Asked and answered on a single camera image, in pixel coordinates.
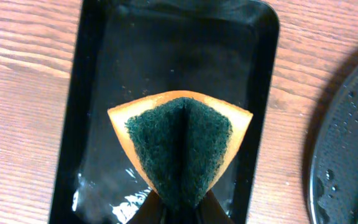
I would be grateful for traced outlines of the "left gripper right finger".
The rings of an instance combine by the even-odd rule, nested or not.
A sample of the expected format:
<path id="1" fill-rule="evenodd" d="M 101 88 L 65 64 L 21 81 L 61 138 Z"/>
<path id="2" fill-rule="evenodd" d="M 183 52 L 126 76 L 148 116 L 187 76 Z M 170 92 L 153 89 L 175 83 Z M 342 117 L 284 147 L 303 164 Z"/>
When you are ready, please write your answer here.
<path id="1" fill-rule="evenodd" d="M 197 224 L 234 224 L 209 190 L 197 207 Z"/>

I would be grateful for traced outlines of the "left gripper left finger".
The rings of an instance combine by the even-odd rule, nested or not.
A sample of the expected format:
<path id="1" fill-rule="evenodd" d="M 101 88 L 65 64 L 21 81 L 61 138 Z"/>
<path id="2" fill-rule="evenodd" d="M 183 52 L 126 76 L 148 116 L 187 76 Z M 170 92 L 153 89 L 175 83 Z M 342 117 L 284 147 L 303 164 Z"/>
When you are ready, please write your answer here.
<path id="1" fill-rule="evenodd" d="M 165 224 L 165 216 L 166 208 L 158 194 L 152 190 L 127 224 Z"/>

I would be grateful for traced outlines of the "green yellow sponge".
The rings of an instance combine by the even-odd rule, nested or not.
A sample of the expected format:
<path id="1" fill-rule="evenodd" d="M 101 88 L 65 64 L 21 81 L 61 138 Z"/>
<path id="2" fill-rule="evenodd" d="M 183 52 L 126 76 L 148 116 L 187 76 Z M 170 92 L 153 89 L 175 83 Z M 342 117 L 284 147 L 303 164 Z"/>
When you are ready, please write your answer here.
<path id="1" fill-rule="evenodd" d="M 108 109 L 116 136 L 164 204 L 195 208 L 236 156 L 252 113 L 194 91 L 167 91 Z"/>

